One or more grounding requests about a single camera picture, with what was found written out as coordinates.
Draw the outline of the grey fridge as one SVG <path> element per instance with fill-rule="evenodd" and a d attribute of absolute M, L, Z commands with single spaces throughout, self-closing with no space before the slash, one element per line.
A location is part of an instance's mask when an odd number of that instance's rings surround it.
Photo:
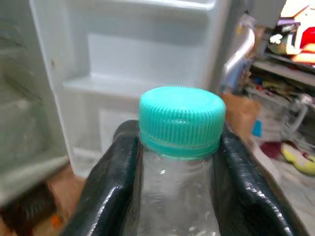
<path fill-rule="evenodd" d="M 247 0 L 0 0 L 0 208 L 88 176 L 161 86 L 216 92 Z"/>

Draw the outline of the flat brown cardboard piece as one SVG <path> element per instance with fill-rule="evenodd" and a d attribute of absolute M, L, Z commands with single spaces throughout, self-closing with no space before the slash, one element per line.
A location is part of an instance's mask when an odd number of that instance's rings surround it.
<path fill-rule="evenodd" d="M 47 181 L 64 220 L 69 220 L 76 212 L 85 183 L 84 179 L 75 176 L 55 176 Z"/>

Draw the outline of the dark red cloth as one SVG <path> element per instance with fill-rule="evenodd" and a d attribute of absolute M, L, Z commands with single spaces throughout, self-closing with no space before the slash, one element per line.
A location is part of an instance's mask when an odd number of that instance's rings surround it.
<path fill-rule="evenodd" d="M 260 146 L 261 151 L 272 159 L 278 159 L 281 156 L 281 148 L 281 142 L 264 142 Z"/>

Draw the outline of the white shelf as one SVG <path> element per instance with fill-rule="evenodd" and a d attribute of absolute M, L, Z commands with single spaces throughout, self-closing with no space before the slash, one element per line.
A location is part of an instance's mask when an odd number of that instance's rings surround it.
<path fill-rule="evenodd" d="M 315 88 L 315 67 L 264 53 L 252 66 Z"/>

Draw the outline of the flat blue square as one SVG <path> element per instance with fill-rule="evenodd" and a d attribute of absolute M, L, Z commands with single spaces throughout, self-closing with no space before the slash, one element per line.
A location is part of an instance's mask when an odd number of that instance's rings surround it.
<path fill-rule="evenodd" d="M 263 133 L 263 123 L 260 120 L 256 120 L 252 129 L 252 135 L 256 137 L 261 137 Z"/>

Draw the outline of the clear bottle teal cap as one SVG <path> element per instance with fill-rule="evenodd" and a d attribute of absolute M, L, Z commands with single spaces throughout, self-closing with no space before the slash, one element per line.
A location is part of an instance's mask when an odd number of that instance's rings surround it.
<path fill-rule="evenodd" d="M 225 112 L 219 96 L 198 88 L 160 87 L 142 95 L 140 190 L 121 236 L 220 236 L 213 156 Z"/>

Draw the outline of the yellow plush toy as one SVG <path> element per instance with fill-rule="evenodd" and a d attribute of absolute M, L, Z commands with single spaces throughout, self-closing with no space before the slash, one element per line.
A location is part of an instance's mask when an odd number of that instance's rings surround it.
<path fill-rule="evenodd" d="M 315 156 L 301 151 L 291 143 L 282 143 L 281 154 L 284 160 L 290 163 L 298 171 L 315 176 Z"/>

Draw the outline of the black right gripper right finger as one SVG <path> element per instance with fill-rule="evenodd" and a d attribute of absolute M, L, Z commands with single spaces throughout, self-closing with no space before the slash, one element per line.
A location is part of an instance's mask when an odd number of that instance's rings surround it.
<path fill-rule="evenodd" d="M 228 124 L 213 168 L 212 202 L 221 236 L 307 236 L 274 178 Z"/>

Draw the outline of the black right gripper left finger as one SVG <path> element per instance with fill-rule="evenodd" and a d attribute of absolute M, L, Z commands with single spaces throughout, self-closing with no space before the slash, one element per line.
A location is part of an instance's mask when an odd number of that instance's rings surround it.
<path fill-rule="evenodd" d="M 141 174 L 139 127 L 127 120 L 114 133 L 111 146 L 91 170 L 77 210 L 60 236 L 123 236 Z"/>

